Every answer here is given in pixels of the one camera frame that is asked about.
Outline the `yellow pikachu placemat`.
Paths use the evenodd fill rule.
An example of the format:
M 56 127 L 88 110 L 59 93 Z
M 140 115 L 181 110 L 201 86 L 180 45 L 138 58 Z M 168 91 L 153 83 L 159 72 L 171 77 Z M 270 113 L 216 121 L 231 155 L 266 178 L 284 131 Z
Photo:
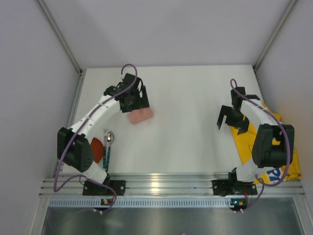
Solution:
M 298 153 L 294 149 L 294 128 L 281 123 L 281 115 L 268 110 L 260 101 L 243 101 L 240 112 L 249 122 L 247 131 L 240 133 L 231 127 L 241 166 L 235 168 L 238 181 L 254 182 L 256 175 L 266 184 L 300 179 Z

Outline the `pink plastic cup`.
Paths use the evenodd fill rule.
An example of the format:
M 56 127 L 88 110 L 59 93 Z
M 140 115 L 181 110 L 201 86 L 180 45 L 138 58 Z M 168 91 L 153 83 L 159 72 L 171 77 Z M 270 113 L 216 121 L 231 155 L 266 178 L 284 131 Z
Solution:
M 138 124 L 154 116 L 151 108 L 143 108 L 130 112 L 127 117 L 131 124 Z

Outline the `red round plate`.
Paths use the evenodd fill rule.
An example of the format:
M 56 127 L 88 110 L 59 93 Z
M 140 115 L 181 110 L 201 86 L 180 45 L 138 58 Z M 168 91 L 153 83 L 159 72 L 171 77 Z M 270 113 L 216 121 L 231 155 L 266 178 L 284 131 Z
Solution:
M 104 146 L 97 138 L 92 139 L 90 146 L 94 155 L 94 161 L 98 164 L 103 158 Z

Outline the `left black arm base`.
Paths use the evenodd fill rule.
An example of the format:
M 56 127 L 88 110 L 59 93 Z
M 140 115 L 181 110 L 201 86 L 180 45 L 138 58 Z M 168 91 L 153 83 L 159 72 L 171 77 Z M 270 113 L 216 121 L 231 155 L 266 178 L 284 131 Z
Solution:
M 109 187 L 116 192 L 117 196 L 123 196 L 126 190 L 126 181 L 110 180 Z M 82 194 L 84 196 L 113 196 L 113 191 L 87 180 L 84 182 Z

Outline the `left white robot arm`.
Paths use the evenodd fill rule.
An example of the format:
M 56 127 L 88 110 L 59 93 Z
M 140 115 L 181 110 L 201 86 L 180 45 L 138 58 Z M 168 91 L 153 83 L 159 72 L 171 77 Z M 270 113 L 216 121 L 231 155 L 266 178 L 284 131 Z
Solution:
M 116 113 L 130 113 L 149 107 L 142 79 L 126 73 L 117 86 L 110 86 L 104 91 L 96 105 L 83 118 L 71 127 L 62 127 L 58 131 L 58 159 L 87 178 L 103 184 L 109 177 L 94 161 L 92 139 Z

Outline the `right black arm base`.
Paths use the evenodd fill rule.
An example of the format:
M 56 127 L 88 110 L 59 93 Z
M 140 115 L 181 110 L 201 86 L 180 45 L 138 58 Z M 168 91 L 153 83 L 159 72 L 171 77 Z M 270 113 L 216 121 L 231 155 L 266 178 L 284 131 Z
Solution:
M 253 182 L 237 180 L 236 173 L 229 172 L 227 179 L 212 181 L 213 194 L 218 196 L 228 195 L 257 195 L 256 185 Z

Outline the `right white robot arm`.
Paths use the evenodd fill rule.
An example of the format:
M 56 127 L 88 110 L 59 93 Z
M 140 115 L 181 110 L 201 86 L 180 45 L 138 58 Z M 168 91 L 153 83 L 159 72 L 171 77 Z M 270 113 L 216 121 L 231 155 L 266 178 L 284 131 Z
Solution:
M 246 94 L 244 87 L 232 88 L 230 93 L 232 105 L 221 107 L 217 126 L 224 122 L 239 136 L 246 134 L 250 125 L 256 130 L 248 161 L 232 170 L 236 180 L 252 182 L 272 168 L 288 168 L 293 161 L 294 127 L 279 121 L 257 95 Z

